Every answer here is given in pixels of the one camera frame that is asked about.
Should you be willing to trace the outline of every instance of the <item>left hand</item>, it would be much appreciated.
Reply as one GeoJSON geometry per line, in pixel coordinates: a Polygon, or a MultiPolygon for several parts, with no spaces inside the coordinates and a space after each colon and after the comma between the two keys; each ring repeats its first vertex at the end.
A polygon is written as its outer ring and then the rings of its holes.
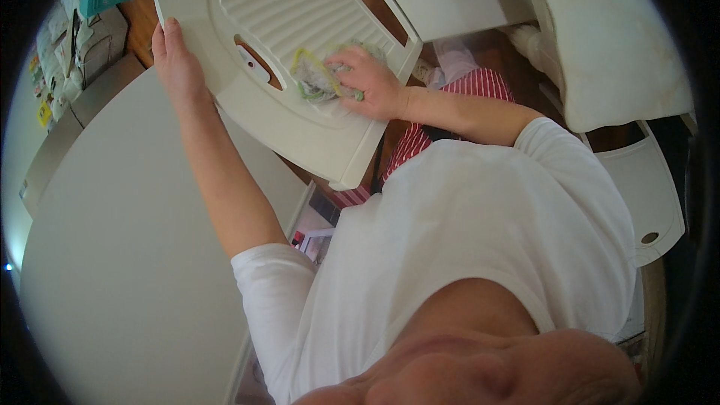
{"type": "Polygon", "coordinates": [[[200,62],[185,46],[180,23],[175,18],[157,23],[153,33],[153,56],[160,82],[177,111],[188,111],[213,104],[205,85],[200,62]]]}

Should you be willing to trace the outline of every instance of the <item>woman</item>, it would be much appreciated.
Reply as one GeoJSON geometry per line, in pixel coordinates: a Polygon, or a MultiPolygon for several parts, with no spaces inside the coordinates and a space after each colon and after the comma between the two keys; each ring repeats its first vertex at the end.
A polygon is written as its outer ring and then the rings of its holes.
{"type": "Polygon", "coordinates": [[[287,244],[173,18],[158,24],[153,53],[278,404],[604,404],[639,394],[630,361],[606,339],[634,288],[629,212],[597,158],[514,104],[499,77],[474,69],[429,90],[403,87],[361,49],[329,60],[352,68],[340,81],[364,91],[362,102],[344,98],[347,108],[416,124],[382,193],[343,210],[315,272],[287,244]],[[463,140],[431,144],[421,125],[463,140]]]}

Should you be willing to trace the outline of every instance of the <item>dish cloth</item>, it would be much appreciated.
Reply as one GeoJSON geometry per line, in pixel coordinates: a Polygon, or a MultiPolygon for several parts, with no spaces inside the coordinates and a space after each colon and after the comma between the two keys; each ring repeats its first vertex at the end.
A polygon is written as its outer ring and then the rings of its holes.
{"type": "MultiPolygon", "coordinates": [[[[387,64],[387,58],[382,49],[375,44],[356,39],[352,39],[345,44],[335,45],[330,50],[330,55],[325,59],[350,46],[360,46],[383,65],[387,64]]],[[[297,80],[297,89],[300,91],[300,96],[312,104],[321,104],[343,96],[355,96],[356,101],[362,101],[362,91],[341,85],[340,80],[335,75],[337,71],[349,70],[350,67],[345,64],[326,65],[324,60],[320,61],[311,51],[301,47],[295,52],[290,74],[297,80]]]]}

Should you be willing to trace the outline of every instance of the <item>hand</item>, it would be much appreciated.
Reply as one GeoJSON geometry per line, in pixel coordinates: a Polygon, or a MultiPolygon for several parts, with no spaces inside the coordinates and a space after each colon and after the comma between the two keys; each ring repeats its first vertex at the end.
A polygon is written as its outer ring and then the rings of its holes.
{"type": "Polygon", "coordinates": [[[336,72],[340,83],[363,92],[363,100],[341,97],[340,104],[351,111],[377,121],[402,119],[408,108],[409,94],[400,80],[382,63],[358,46],[351,46],[329,57],[325,63],[341,64],[351,71],[336,72]]]}
{"type": "Polygon", "coordinates": [[[180,23],[175,18],[157,23],[153,33],[153,56],[160,82],[177,111],[214,104],[205,85],[203,68],[185,47],[180,23]]]}

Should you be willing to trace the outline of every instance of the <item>white t-shirt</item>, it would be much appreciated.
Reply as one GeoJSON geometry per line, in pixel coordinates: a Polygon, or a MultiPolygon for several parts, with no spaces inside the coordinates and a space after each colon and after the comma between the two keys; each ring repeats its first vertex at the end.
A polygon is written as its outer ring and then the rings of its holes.
{"type": "Polygon", "coordinates": [[[515,147],[441,140],[345,208],[318,272],[284,244],[232,258],[270,394],[289,403],[365,371],[420,305],[463,278],[512,292],[540,332],[622,328],[630,214],[582,142],[547,118],[515,147]]]}

